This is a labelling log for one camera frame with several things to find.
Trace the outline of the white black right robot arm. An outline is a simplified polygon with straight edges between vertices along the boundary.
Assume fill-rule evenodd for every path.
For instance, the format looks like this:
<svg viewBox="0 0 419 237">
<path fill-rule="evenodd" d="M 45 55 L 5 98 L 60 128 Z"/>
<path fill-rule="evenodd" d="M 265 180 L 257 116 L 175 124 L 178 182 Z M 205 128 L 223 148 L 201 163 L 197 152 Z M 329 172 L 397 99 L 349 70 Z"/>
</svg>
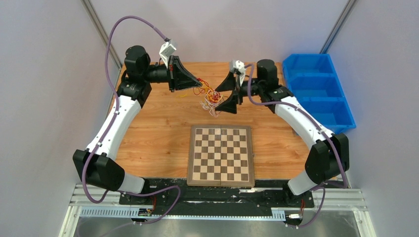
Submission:
<svg viewBox="0 0 419 237">
<path fill-rule="evenodd" d="M 323 126 L 303 108 L 288 88 L 279 84 L 274 61 L 262 59 L 249 67 L 257 72 L 255 79 L 246 74 L 248 66 L 244 62 L 230 61 L 228 75 L 216 91 L 230 91 L 231 94 L 215 110 L 236 114 L 237 106 L 242 104 L 244 97 L 248 97 L 253 104 L 268 107 L 303 139 L 310 149 L 304 170 L 283 186 L 282 202 L 295 206 L 307 192 L 320 188 L 338 175 L 343 178 L 341 188 L 347 188 L 345 172 L 350 167 L 347 136 Z"/>
</svg>

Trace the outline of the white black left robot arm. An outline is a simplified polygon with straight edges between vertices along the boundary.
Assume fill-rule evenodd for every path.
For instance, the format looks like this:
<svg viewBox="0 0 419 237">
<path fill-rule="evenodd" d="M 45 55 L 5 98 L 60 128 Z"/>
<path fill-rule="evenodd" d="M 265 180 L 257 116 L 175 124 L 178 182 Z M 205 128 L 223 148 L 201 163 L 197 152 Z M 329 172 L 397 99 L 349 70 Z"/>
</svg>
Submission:
<svg viewBox="0 0 419 237">
<path fill-rule="evenodd" d="M 173 55 L 175 51 L 174 43 L 164 43 L 159 52 L 163 63 L 151 64 L 144 47 L 135 45 L 126 50 L 126 70 L 108 117 L 91 143 L 73 154 L 83 182 L 109 191 L 132 193 L 138 204 L 149 202 L 151 191 L 145 187 L 145 179 L 125 172 L 116 163 L 116 156 L 131 122 L 144 107 L 152 83 L 167 83 L 171 92 L 202 85 Z"/>
</svg>

